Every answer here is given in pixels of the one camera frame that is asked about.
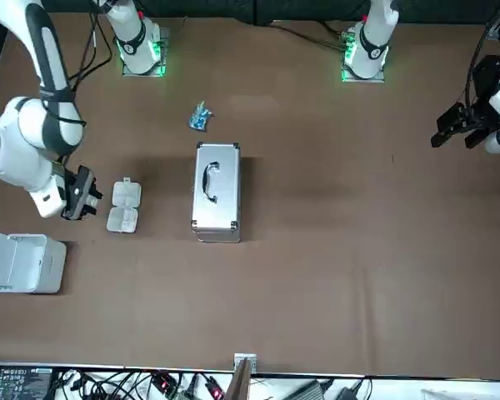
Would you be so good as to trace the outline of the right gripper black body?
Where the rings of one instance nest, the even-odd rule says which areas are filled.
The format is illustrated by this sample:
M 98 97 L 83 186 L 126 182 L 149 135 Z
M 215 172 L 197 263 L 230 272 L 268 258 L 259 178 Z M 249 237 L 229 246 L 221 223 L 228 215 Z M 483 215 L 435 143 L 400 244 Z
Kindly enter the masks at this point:
M 76 173 L 65 170 L 65 200 L 66 205 L 61 216 L 69 221 L 83 219 L 83 207 L 93 207 L 95 197 L 89 195 L 89 188 L 95 183 L 93 172 L 85 166 L 79 166 Z

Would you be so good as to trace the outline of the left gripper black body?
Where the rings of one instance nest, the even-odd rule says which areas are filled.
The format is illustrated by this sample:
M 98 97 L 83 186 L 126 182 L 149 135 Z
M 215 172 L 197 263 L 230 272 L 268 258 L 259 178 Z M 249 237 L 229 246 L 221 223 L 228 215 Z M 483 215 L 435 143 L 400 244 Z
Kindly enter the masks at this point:
M 472 101 L 472 116 L 478 127 L 491 132 L 498 126 L 500 117 L 489 103 L 500 78 L 500 55 L 489 54 L 482 58 L 472 70 L 475 99 Z

